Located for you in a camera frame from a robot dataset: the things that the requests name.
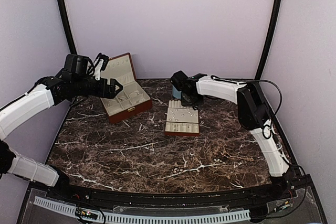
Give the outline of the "red jewelry display tray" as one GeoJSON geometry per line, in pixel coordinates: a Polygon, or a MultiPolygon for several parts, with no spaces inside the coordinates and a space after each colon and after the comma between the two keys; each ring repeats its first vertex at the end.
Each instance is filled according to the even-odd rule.
{"type": "Polygon", "coordinates": [[[182,106],[180,100],[170,100],[167,109],[165,135],[199,136],[199,114],[192,107],[182,106]]]}

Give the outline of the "light blue faceted mug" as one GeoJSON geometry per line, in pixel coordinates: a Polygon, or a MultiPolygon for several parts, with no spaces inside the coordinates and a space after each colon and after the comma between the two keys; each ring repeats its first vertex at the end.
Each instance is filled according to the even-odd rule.
{"type": "Polygon", "coordinates": [[[172,88],[172,96],[174,99],[181,99],[181,91],[179,91],[175,86],[172,88]]]}

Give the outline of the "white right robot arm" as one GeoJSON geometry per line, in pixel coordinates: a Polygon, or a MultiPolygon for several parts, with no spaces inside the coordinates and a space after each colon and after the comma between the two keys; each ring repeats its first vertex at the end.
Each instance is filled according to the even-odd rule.
{"type": "Polygon", "coordinates": [[[203,103],[203,97],[236,104],[238,121],[258,143],[266,159],[270,177],[280,178],[287,173],[288,160],[272,126],[275,114],[269,107],[258,80],[223,79],[202,73],[189,77],[178,71],[171,76],[170,82],[181,92],[183,106],[197,108],[203,103]]]}

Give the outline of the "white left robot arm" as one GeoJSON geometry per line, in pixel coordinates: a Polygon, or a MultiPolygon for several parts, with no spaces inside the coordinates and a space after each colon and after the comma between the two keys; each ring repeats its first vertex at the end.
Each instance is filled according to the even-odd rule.
{"type": "Polygon", "coordinates": [[[11,148],[6,139],[38,114],[77,97],[94,96],[112,99],[123,90],[116,79],[101,77],[109,57],[99,53],[95,60],[68,54],[65,64],[54,76],[38,79],[27,92],[1,108],[1,175],[11,174],[31,182],[53,187],[63,201],[74,197],[69,178],[60,169],[26,157],[11,148]]]}

